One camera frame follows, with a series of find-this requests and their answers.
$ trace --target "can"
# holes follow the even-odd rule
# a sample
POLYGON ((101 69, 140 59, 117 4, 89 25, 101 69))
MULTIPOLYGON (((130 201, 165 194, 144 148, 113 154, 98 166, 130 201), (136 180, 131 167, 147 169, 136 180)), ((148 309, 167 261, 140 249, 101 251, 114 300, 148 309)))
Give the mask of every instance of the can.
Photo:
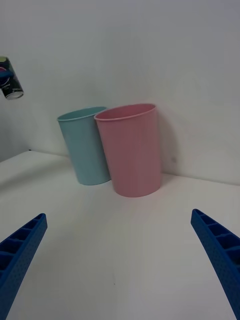
POLYGON ((0 89, 7 100, 20 98, 24 91, 6 56, 0 56, 0 89))

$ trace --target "white background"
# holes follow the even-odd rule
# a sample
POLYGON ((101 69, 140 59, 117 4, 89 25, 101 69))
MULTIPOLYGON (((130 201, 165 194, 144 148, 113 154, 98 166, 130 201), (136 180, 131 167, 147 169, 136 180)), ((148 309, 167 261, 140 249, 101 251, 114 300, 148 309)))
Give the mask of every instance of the white background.
POLYGON ((240 184, 239 17, 238 0, 2 0, 25 96, 0 99, 0 160, 65 154, 65 112, 148 101, 165 172, 240 184))

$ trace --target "white table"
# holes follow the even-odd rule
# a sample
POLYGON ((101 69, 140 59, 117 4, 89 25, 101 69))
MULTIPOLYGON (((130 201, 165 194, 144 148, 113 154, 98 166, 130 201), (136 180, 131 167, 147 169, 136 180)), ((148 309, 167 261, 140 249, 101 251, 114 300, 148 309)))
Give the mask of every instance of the white table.
POLYGON ((240 235, 240 186, 165 175, 126 198, 78 184, 63 156, 0 163, 0 241, 41 212, 48 222, 7 319, 235 320, 193 208, 240 235))

